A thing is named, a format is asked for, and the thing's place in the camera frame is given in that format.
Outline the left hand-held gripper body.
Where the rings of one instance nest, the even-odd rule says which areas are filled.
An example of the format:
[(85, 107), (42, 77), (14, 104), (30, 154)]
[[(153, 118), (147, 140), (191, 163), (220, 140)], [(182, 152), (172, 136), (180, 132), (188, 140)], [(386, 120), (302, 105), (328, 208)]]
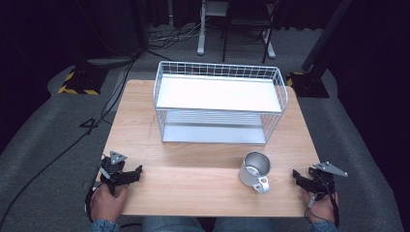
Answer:
[(104, 156), (102, 159), (100, 180), (103, 184), (107, 184), (109, 192), (112, 195), (115, 194), (117, 187), (114, 183), (115, 179), (119, 176), (124, 176), (123, 168), (127, 158), (125, 155), (111, 151), (109, 156)]

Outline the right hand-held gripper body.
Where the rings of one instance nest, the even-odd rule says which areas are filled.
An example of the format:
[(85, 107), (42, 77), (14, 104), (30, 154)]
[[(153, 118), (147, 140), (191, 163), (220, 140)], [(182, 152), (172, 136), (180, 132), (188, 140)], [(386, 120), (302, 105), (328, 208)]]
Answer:
[(316, 201), (323, 199), (327, 194), (331, 195), (335, 192), (335, 175), (348, 176), (347, 172), (339, 169), (329, 161), (315, 163), (313, 167), (308, 169), (308, 174), (314, 182), (312, 193), (315, 195)]

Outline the person's right hand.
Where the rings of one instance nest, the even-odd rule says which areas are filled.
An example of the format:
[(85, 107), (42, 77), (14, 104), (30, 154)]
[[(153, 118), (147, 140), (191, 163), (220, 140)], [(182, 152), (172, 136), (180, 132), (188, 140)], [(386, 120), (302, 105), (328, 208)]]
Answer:
[(334, 206), (329, 195), (326, 195), (319, 201), (315, 201), (313, 195), (305, 189), (301, 188), (300, 193), (307, 206), (306, 218), (309, 222), (336, 221)]

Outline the person's left hand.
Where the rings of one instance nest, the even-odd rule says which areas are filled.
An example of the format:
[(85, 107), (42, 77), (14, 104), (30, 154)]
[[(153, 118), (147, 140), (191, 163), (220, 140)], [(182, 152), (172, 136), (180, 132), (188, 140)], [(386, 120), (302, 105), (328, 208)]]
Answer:
[(122, 215), (128, 192), (127, 186), (121, 186), (119, 192), (112, 195), (107, 184), (102, 184), (91, 199), (92, 220), (103, 219), (116, 222)]

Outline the silver metal cup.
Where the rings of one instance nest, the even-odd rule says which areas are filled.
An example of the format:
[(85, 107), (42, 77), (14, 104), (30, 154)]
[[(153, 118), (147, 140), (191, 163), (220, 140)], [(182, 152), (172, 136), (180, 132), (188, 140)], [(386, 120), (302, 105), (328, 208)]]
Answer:
[(258, 193), (267, 193), (270, 190), (268, 174), (271, 171), (271, 162), (260, 152), (248, 153), (239, 170), (239, 179), (247, 187), (252, 187)]

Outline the person's legs in jeans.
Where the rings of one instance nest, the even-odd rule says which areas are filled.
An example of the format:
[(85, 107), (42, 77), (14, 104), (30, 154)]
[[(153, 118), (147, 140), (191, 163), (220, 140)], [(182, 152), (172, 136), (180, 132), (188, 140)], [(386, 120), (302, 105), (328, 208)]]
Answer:
[(275, 232), (274, 222), (263, 217), (144, 217), (142, 232)]

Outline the black base with striped tape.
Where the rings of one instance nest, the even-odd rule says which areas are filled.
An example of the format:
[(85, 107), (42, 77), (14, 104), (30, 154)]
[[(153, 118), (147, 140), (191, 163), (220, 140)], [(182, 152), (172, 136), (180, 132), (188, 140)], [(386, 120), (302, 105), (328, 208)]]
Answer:
[(103, 84), (108, 74), (107, 69), (94, 68), (91, 70), (81, 70), (72, 68), (66, 76), (59, 94), (84, 94), (96, 96), (102, 91)]

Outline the black slanted stand with base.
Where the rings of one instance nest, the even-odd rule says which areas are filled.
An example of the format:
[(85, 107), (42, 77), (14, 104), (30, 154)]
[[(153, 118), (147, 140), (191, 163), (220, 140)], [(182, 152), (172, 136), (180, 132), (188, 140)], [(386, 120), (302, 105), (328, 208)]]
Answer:
[(303, 72), (290, 72), (287, 75), (287, 83), (293, 88), (298, 98), (327, 99), (329, 97), (321, 79), (327, 64), (331, 61), (330, 58), (326, 58), (326, 55), (331, 54), (328, 45), (351, 2), (352, 0), (340, 1), (321, 36), (303, 63)]

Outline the white metal stand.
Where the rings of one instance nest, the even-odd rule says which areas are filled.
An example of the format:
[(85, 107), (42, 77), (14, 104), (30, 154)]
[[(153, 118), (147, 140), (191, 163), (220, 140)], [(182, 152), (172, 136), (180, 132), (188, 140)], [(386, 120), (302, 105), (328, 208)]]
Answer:
[[(205, 53), (205, 40), (206, 40), (206, 19), (211, 16), (223, 17), (221, 29), (223, 29), (223, 23), (226, 14), (228, 0), (201, 0), (200, 10), (200, 29), (198, 36), (197, 54), (203, 55)], [(274, 52), (272, 44), (269, 46), (269, 58), (274, 59), (276, 54)]]

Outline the black folding chair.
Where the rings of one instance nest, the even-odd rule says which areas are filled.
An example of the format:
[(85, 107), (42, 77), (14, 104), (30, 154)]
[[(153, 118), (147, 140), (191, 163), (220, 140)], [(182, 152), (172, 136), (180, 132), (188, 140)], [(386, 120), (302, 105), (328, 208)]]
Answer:
[[(275, 8), (279, 0), (228, 0), (221, 37), (223, 38), (222, 61), (225, 61), (229, 44), (256, 44), (262, 42), (264, 53), (262, 63), (269, 56)], [(254, 42), (228, 40), (232, 30), (258, 31)]]

